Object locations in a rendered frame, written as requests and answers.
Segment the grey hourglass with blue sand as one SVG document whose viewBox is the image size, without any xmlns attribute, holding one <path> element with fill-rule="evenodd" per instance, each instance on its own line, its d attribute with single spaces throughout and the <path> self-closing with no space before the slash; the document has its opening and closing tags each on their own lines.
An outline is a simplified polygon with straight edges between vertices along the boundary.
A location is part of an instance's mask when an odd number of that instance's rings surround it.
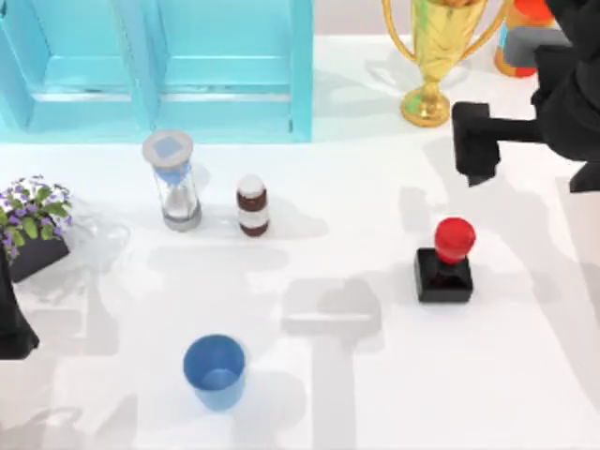
<svg viewBox="0 0 600 450">
<path fill-rule="evenodd" d="M 163 220 L 180 233 L 196 228 L 203 215 L 190 163 L 193 146 L 186 132 L 177 129 L 156 130 L 142 144 L 157 183 Z"/>
</svg>

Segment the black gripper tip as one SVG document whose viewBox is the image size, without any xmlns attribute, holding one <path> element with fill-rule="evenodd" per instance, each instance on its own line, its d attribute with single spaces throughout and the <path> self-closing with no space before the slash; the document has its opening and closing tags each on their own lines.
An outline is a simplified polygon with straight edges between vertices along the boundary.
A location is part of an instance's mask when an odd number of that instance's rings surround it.
<svg viewBox="0 0 600 450">
<path fill-rule="evenodd" d="M 0 256 L 0 361 L 24 360 L 38 345 L 13 291 L 8 262 Z"/>
</svg>

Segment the purple flowers in black pot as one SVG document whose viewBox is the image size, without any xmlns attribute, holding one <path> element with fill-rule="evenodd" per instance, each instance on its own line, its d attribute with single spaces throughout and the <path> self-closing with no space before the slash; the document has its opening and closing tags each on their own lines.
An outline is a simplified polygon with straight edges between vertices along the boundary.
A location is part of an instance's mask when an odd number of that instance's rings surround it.
<svg viewBox="0 0 600 450">
<path fill-rule="evenodd" d="M 20 177 L 0 189 L 0 244 L 11 280 L 21 282 L 69 254 L 71 192 L 41 175 Z"/>
</svg>

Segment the light blue rack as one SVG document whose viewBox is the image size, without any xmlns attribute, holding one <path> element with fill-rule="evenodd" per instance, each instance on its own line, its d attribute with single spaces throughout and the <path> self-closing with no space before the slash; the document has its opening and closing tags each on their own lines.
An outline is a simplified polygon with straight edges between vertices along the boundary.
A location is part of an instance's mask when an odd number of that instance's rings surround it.
<svg viewBox="0 0 600 450">
<path fill-rule="evenodd" d="M 0 143 L 307 142 L 313 0 L 0 0 Z"/>
</svg>

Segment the red and black stamp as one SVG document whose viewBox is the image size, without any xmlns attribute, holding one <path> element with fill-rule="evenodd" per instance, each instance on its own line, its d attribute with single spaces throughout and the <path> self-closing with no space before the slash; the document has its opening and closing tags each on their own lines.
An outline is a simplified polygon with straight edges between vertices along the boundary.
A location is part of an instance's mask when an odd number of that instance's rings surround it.
<svg viewBox="0 0 600 450">
<path fill-rule="evenodd" d="M 473 294 L 468 259 L 476 240 L 473 225 L 462 217 L 447 217 L 437 226 L 433 247 L 420 247 L 414 260 L 418 301 L 423 304 L 464 304 Z"/>
</svg>

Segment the brown bottle with white cap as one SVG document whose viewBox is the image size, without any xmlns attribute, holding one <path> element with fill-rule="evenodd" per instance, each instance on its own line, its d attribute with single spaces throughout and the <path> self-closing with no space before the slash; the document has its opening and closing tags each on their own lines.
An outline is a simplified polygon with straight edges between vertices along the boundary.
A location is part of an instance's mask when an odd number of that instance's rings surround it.
<svg viewBox="0 0 600 450">
<path fill-rule="evenodd" d="M 259 237 L 269 226 L 268 196 L 263 180 L 256 174 L 243 176 L 237 186 L 236 201 L 240 229 L 249 237 Z"/>
</svg>

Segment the blue cup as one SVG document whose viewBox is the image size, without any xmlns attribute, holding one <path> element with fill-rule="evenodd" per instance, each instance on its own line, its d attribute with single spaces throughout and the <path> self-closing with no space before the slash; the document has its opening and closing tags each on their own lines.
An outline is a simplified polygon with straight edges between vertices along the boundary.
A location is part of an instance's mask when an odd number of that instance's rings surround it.
<svg viewBox="0 0 600 450">
<path fill-rule="evenodd" d="M 183 372 L 203 405 L 210 411 L 222 412 L 243 395 L 246 361 L 243 347 L 233 337 L 206 335 L 188 347 Z"/>
</svg>

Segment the gold trophy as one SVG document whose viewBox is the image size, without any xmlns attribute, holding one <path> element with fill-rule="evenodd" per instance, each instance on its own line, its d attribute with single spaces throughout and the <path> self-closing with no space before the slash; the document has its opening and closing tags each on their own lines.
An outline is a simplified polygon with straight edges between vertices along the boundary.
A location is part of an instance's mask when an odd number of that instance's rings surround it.
<svg viewBox="0 0 600 450">
<path fill-rule="evenodd" d="M 410 0 L 412 47 L 400 39 L 393 20 L 391 0 L 382 0 L 388 35 L 397 49 L 415 63 L 423 84 L 408 92 L 400 103 L 403 117 L 422 128 L 435 128 L 450 116 L 450 102 L 440 89 L 447 73 L 493 36 L 503 23 L 510 0 L 503 0 L 493 21 L 478 37 L 488 0 Z"/>
</svg>

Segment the orange and red can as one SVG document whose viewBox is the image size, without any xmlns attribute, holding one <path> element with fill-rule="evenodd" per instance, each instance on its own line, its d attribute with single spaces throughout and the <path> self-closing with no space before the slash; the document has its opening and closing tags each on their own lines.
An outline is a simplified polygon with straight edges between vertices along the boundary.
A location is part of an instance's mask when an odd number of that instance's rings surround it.
<svg viewBox="0 0 600 450">
<path fill-rule="evenodd" d="M 517 67 L 508 62 L 505 50 L 508 32 L 520 26 L 552 28 L 554 23 L 554 17 L 545 0 L 509 0 L 494 56 L 496 68 L 504 75 L 515 78 L 534 75 L 536 73 L 534 67 Z"/>
</svg>

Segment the pale grey rounded box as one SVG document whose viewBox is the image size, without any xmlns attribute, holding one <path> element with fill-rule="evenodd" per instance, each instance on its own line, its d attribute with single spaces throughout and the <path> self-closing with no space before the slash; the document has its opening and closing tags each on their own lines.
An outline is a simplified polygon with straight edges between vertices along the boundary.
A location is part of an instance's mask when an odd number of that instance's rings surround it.
<svg viewBox="0 0 600 450">
<path fill-rule="evenodd" d="M 520 26 L 507 32 L 503 47 L 504 62 L 516 68 L 534 68 L 534 52 L 540 46 L 571 47 L 562 30 Z"/>
</svg>

